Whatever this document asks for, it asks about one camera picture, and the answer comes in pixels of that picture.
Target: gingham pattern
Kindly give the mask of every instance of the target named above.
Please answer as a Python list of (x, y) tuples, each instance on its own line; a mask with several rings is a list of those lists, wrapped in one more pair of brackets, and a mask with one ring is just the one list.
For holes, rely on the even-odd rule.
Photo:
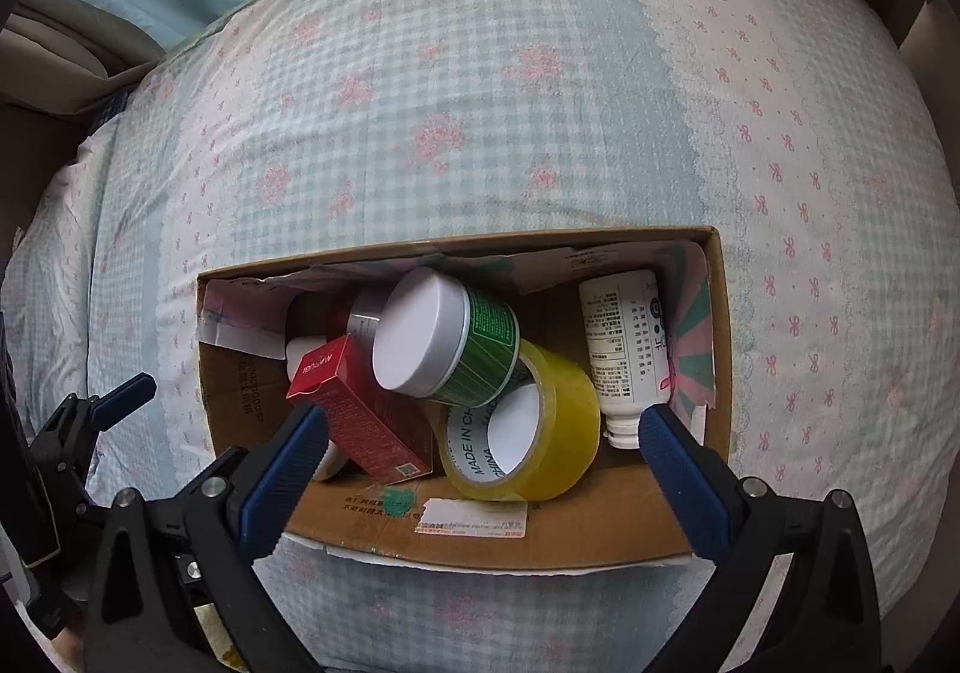
[[(126, 484), (170, 494), (211, 457), (199, 271), (410, 238), (709, 222), (734, 328), (733, 465), (786, 493), (846, 486), (888, 606), (923, 561), (958, 446), (949, 178), (861, 2), (717, 3), (756, 24), (721, 24), (706, 0), (259, 0), (234, 14), (152, 72), (14, 255), (3, 306), (25, 412), (38, 423), (69, 390), (152, 372), (157, 400), (101, 438), (90, 486), (102, 501)], [(752, 49), (731, 62), (741, 26)], [(48, 272), (78, 209), (88, 299)], [(791, 390), (809, 401), (792, 408)], [(257, 567), (321, 662), (366, 670), (640, 667), (707, 574), (424, 574), (294, 542)]]

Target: roll of tape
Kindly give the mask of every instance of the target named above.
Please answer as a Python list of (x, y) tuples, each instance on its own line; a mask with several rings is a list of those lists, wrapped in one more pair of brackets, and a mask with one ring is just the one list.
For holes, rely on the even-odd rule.
[[(491, 452), (491, 417), (524, 382), (520, 364), (498, 398), (480, 408), (451, 408), (440, 418), (440, 458), (450, 483), (477, 500), (548, 500), (577, 483), (600, 444), (600, 405), (579, 366), (556, 353), (520, 341), (520, 362), (536, 383), (539, 417), (520, 463), (505, 472)], [(520, 436), (526, 427), (517, 427)]]

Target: cardboard box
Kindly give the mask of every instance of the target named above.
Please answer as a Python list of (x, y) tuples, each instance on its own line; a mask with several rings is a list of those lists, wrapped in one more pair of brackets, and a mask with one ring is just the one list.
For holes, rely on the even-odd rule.
[[(325, 311), (322, 298), (314, 294), (301, 294), (290, 304), (291, 297), (282, 291), (277, 293), (275, 276), (301, 275), (299, 284), (311, 286), (310, 275), (304, 270), (316, 265), (414, 259), (433, 254), (470, 260), (572, 248), (573, 252), (558, 250), (560, 267), (568, 279), (534, 294), (520, 295), (499, 289), (496, 270), (500, 267), (496, 264), (488, 265), (486, 271), (472, 270), (464, 261), (463, 269), (454, 272), (464, 280), (488, 286), (495, 295), (507, 299), (517, 312), (523, 337), (571, 358), (589, 371), (577, 282), (623, 270), (616, 248), (611, 249), (614, 243), (666, 243), (669, 248), (670, 243), (680, 246), (685, 241), (696, 243), (702, 249), (709, 281), (715, 403), (707, 413), (704, 442), (726, 459), (731, 428), (730, 316), (720, 237), (709, 227), (592, 229), (445, 238), (364, 246), (206, 272), (200, 276), (198, 285), (198, 333), (206, 340), (200, 343), (200, 383), (214, 448), (219, 453), (230, 445), (250, 447), (265, 441), (280, 426), (290, 407), (285, 399), (288, 382), (284, 361), (209, 344), (217, 342), (216, 330), (211, 324), (216, 326), (223, 320), (222, 313), (213, 313), (213, 317), (208, 318), (203, 309), (206, 290), (213, 282), (217, 282), (215, 289), (226, 285), (222, 281), (232, 281), (231, 285), (249, 285), (252, 289), (264, 286), (266, 294), (276, 294), (274, 298), (282, 303), (280, 315), (286, 319), (285, 337), (289, 339), (321, 333), (318, 330), (323, 328)], [(667, 250), (658, 259), (664, 264), (671, 263)], [(271, 278), (271, 281), (255, 283), (251, 278)], [(220, 294), (222, 291), (217, 296), (211, 295), (210, 300), (217, 300)], [(661, 280), (661, 296), (667, 299), (669, 295)], [(666, 325), (670, 332), (672, 308), (667, 304)], [(432, 409), (431, 414), (436, 415), (436, 409)], [(676, 518), (639, 452), (617, 451), (602, 442), (592, 467), (573, 489), (549, 502), (530, 505), (522, 539), (415, 533), (426, 500), (459, 497), (440, 471), (440, 460), (435, 458), (434, 465), (437, 469), (431, 476), (402, 486), (384, 487), (369, 476), (359, 474), (340, 475), (323, 484), (311, 483), (288, 529), (319, 542), (360, 552), (440, 566), (509, 570), (616, 566), (689, 551)]]
[(433, 471), (433, 432), (416, 403), (376, 384), (370, 355), (345, 334), (306, 354), (287, 399), (326, 412), (330, 439), (384, 486)]

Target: white plastic bottle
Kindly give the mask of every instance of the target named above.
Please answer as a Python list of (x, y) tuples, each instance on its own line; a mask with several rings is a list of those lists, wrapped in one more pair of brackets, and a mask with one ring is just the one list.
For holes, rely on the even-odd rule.
[(580, 284), (593, 385), (615, 448), (639, 448), (640, 414), (670, 400), (670, 361), (653, 270)]

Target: open cardboard box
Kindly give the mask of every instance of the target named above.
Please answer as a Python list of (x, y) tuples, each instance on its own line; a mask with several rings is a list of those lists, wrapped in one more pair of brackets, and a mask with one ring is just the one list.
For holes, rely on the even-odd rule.
[[(621, 246), (624, 253), (628, 247), (632, 253), (637, 252), (634, 243), (656, 243), (649, 246), (656, 252), (650, 262), (637, 265), (617, 248), (610, 247), (616, 243), (631, 243)], [(688, 243), (696, 243), (702, 249), (702, 257), (700, 249)], [(512, 262), (504, 257), (544, 250), (554, 252), (549, 256), (542, 254), (543, 264), (532, 271), (521, 274), (515, 270), (510, 275)], [(486, 286), (509, 301), (517, 312), (525, 339), (571, 358), (587, 372), (589, 360), (577, 282), (626, 268), (653, 267), (658, 272), (664, 299), (670, 347), (678, 353), (671, 355), (675, 370), (671, 406), (683, 418), (691, 403), (685, 391), (691, 396), (699, 391), (712, 397), (704, 444), (726, 460), (731, 428), (730, 316), (720, 237), (715, 229), (707, 227), (445, 238), (364, 246), (205, 272), (198, 285), (200, 383), (216, 452), (220, 454), (231, 445), (251, 447), (266, 441), (290, 411), (285, 399), (289, 385), (285, 361), (280, 358), (284, 341), (323, 332), (325, 296), (316, 291), (329, 291), (346, 274), (333, 273), (328, 265), (384, 261), (379, 265), (352, 265), (352, 274), (346, 274), (346, 279), (386, 276), (395, 280), (415, 263), (404, 260), (428, 256), (431, 265), (439, 262), (464, 281)], [(701, 286), (704, 289), (696, 300), (688, 296), (687, 301), (679, 302), (679, 295), (671, 292), (664, 278), (683, 277), (697, 265), (703, 277), (704, 260), (709, 285)], [(536, 289), (538, 275), (559, 282), (526, 295), (510, 291), (518, 278), (522, 278), (518, 283), (522, 291)], [(304, 289), (315, 292), (303, 294)], [(243, 328), (237, 327), (244, 318)], [(687, 358), (699, 366), (703, 380), (704, 355), (684, 357), (680, 342), (685, 334), (696, 331), (694, 323), (699, 323), (701, 332), (707, 328), (708, 342), (712, 332), (712, 366), (707, 367), (707, 373), (712, 370), (714, 375), (715, 397), (714, 388), (706, 390), (689, 381), (685, 386), (683, 381), (683, 363)], [(247, 352), (224, 347), (226, 344)], [(397, 502), (397, 492), (410, 493), (400, 496)], [(385, 496), (391, 499), (387, 510)], [(618, 566), (689, 551), (688, 542), (640, 452), (618, 451), (606, 441), (601, 441), (596, 460), (573, 489), (556, 499), (530, 504), (526, 534), (521, 539), (418, 534), (415, 528), (424, 503), (433, 497), (459, 498), (443, 475), (443, 465), (436, 454), (432, 475), (396, 486), (379, 486), (358, 472), (341, 474), (325, 483), (311, 481), (290, 519), (288, 531), (368, 554), (484, 569)], [(391, 515), (397, 507), (408, 510), (402, 515)]]

